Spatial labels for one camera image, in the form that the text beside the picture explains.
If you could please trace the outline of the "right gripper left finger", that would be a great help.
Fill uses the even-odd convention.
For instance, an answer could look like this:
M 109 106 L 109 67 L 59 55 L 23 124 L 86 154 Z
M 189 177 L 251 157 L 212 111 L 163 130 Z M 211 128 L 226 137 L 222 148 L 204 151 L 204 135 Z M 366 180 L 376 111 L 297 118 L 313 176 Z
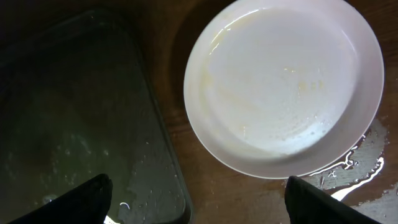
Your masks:
M 99 174 L 10 224 L 100 224 L 108 214 L 112 191 L 113 183 L 108 175 Z

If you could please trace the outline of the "pink plate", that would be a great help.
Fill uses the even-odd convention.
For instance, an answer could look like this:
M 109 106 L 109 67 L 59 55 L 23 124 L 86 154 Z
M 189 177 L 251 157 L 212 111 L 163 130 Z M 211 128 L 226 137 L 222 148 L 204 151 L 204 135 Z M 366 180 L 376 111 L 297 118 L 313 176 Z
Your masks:
M 206 150 L 246 175 L 322 169 L 368 130 L 382 98 L 376 36 L 350 4 L 235 1 L 190 53 L 183 96 Z

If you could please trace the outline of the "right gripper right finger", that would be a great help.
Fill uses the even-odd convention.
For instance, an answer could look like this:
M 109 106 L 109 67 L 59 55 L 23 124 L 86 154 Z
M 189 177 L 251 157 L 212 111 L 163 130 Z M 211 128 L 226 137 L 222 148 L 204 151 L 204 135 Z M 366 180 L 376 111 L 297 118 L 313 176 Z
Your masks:
M 284 201 L 291 224 L 379 224 L 296 176 L 288 178 Z

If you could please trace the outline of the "dark brown serving tray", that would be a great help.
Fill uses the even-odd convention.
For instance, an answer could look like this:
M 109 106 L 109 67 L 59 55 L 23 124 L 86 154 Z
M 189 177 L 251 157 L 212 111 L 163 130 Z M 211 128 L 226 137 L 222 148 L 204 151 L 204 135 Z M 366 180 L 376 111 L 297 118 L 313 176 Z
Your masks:
M 131 26 L 93 9 L 1 49 L 1 222 L 98 174 L 106 223 L 191 223 L 193 207 Z

